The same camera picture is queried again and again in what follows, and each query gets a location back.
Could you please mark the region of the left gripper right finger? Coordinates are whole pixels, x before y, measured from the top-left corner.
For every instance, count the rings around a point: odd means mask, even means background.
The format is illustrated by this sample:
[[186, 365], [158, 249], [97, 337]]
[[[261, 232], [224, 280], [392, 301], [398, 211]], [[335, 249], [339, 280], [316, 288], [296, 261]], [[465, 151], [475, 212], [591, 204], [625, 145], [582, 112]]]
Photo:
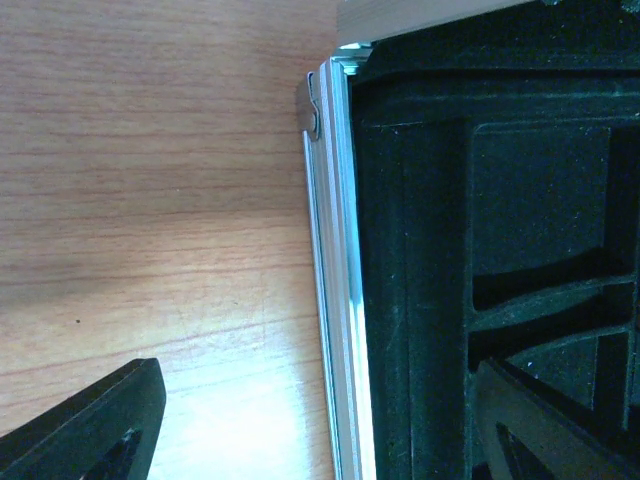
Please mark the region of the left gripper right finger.
[[639, 437], [508, 362], [476, 376], [474, 417], [494, 479], [637, 479]]

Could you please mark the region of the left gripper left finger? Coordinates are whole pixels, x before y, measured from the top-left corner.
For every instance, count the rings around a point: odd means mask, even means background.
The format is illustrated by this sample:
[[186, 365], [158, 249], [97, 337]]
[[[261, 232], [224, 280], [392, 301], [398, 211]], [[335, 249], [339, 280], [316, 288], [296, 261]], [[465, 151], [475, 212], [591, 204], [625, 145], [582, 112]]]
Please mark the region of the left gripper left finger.
[[156, 358], [135, 359], [1, 437], [3, 479], [146, 479], [166, 404]]

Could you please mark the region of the aluminium poker case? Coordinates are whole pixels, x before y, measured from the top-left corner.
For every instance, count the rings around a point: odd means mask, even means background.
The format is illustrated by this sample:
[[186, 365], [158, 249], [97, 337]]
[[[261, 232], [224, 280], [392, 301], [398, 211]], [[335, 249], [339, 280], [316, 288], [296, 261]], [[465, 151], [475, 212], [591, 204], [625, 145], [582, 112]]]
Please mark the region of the aluminium poker case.
[[333, 472], [494, 479], [479, 364], [639, 437], [639, 5], [343, 1], [297, 90]]

